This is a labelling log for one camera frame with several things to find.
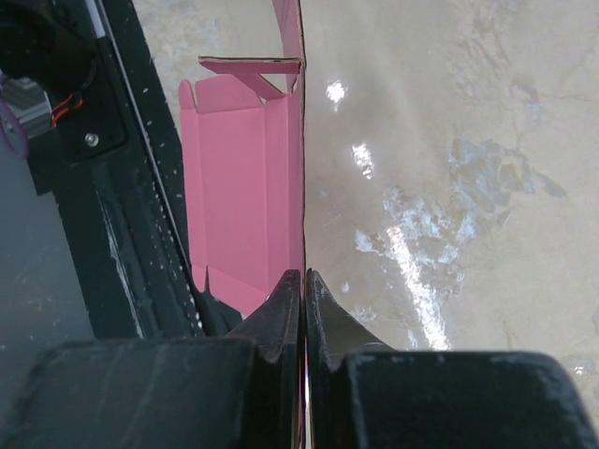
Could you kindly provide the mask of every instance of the pink cardboard box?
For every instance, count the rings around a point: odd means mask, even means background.
[[[194,283],[247,314],[305,261],[300,1],[272,4],[284,58],[201,57],[218,76],[179,88]],[[287,92],[264,74],[286,75]]]

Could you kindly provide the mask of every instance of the white scuff mark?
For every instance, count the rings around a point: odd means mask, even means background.
[[[416,335],[414,335],[414,332],[412,332],[412,329],[408,329],[408,340],[410,341],[411,350],[415,351],[418,349],[418,339],[416,338]]]
[[[377,253],[378,255],[382,255],[374,249],[371,238],[358,229],[356,229],[356,249],[363,253]]]
[[[439,229],[439,226],[432,220],[430,213],[422,211],[420,214],[420,223],[422,228],[425,230],[426,235],[435,239],[441,238],[441,230]]]
[[[333,223],[335,223],[337,220],[339,220],[341,218],[341,214],[338,213],[337,215],[335,215],[333,218],[331,218],[327,223],[323,224],[322,227],[327,227],[327,226],[331,226]]]
[[[439,255],[437,261],[440,264],[449,265],[458,257],[460,257],[460,250],[453,245],[447,244],[445,248],[441,251],[441,254]]]
[[[336,80],[327,86],[327,97],[333,102],[333,110],[335,112],[339,109],[339,102],[345,98],[346,92],[347,89],[339,80]]]
[[[378,313],[373,311],[372,307],[366,309],[358,306],[354,307],[354,309],[351,312],[349,312],[349,314],[352,315],[354,319],[363,326],[368,326],[378,316]]]
[[[388,256],[400,266],[404,283],[412,296],[418,319],[431,349],[436,351],[450,349],[446,324],[441,316],[436,292],[430,285],[422,283],[420,267],[408,249],[402,229],[399,226],[392,226],[387,230],[387,236],[389,237]]]
[[[42,311],[42,309],[43,309],[43,301],[39,298],[27,299],[26,301],[23,301],[22,303],[26,304],[28,306],[35,306],[37,308],[37,311]]]
[[[114,237],[114,229],[112,228],[112,223],[110,222],[110,218],[106,212],[106,209],[104,208],[102,198],[98,196],[98,199],[100,202],[100,208],[102,209],[102,220],[104,220],[106,235],[109,239],[110,257],[112,258],[112,260],[114,260],[116,271],[119,275],[119,279],[121,280],[121,285],[123,286],[124,295],[127,297],[129,309],[131,310],[131,316],[133,317],[133,321],[135,323],[135,329],[138,335],[141,338],[143,338],[143,332],[141,331],[141,324],[139,323],[138,312],[136,311],[135,301],[133,299],[133,292],[131,291],[131,287],[129,285],[129,279],[127,277],[127,272],[124,269],[123,260],[119,255],[119,247],[116,241],[116,237]]]
[[[437,261],[430,257],[428,254],[426,254],[424,251],[418,251],[417,253],[413,253],[412,256],[420,266],[430,267],[433,269],[437,268]]]
[[[507,222],[512,216],[512,210],[505,210],[497,216],[497,224],[501,227],[506,227]]]
[[[463,245],[474,237],[476,237],[476,218],[469,211],[461,221],[460,229],[458,229],[458,233],[456,234],[456,241],[460,245]]]
[[[373,155],[366,144],[352,145],[352,154],[354,155],[354,162],[364,178],[371,180],[374,170]]]

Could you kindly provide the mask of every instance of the black metal frame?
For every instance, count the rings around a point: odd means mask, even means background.
[[[52,191],[58,203],[94,333],[223,335],[241,316],[191,280],[181,143],[133,4],[98,3],[109,32],[95,39],[84,2],[63,3],[95,41],[108,81],[95,88],[108,100],[34,138],[29,167],[37,192]],[[86,148],[87,133],[102,145]]]
[[[42,355],[0,447],[597,448],[565,371],[531,353],[397,352],[288,271],[224,338]],[[305,361],[307,354],[308,370]]]

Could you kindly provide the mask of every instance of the black plastic bracket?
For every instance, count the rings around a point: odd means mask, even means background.
[[[304,288],[301,298],[300,273],[288,271],[223,338],[45,353],[0,447],[301,448],[307,405],[315,449],[599,448],[552,358],[393,351],[335,302],[317,272]]]
[[[57,124],[68,163],[119,148],[126,139],[122,114],[111,87],[122,83],[114,63],[114,49],[105,38],[98,39],[96,47],[95,75],[82,92],[83,106]]]

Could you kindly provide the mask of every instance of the polished floor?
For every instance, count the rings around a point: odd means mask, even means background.
[[[269,0],[137,0],[178,120]],[[560,360],[599,423],[599,2],[303,0],[308,265],[398,349]]]

